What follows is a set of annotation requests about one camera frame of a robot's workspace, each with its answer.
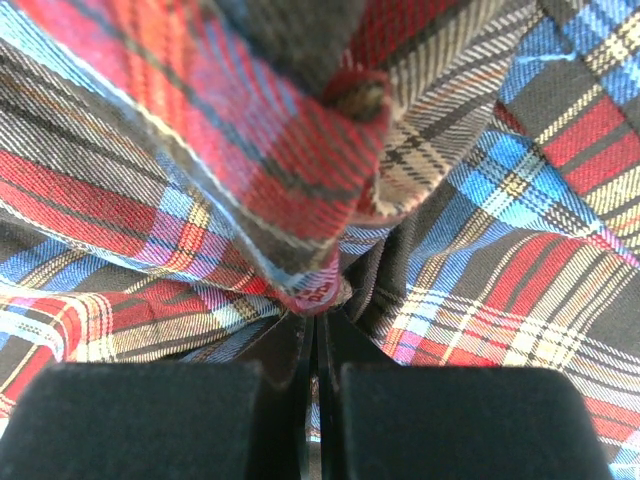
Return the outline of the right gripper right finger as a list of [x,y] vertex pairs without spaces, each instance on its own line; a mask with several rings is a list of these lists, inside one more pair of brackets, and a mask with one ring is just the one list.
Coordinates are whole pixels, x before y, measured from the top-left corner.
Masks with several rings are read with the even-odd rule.
[[581,394],[561,373],[409,367],[339,311],[316,321],[326,479],[607,479]]

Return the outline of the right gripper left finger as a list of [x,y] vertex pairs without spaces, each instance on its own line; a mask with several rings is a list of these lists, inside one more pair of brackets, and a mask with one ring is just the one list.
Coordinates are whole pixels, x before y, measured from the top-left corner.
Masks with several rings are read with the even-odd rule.
[[65,363],[19,398],[5,479],[301,479],[313,323],[269,322],[235,359]]

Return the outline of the red plaid long sleeve shirt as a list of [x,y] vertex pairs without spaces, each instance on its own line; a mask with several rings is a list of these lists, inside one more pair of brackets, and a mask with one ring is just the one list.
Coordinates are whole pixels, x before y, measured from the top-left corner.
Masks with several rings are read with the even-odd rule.
[[48,363],[370,308],[545,366],[639,475],[635,1],[5,1],[1,418]]

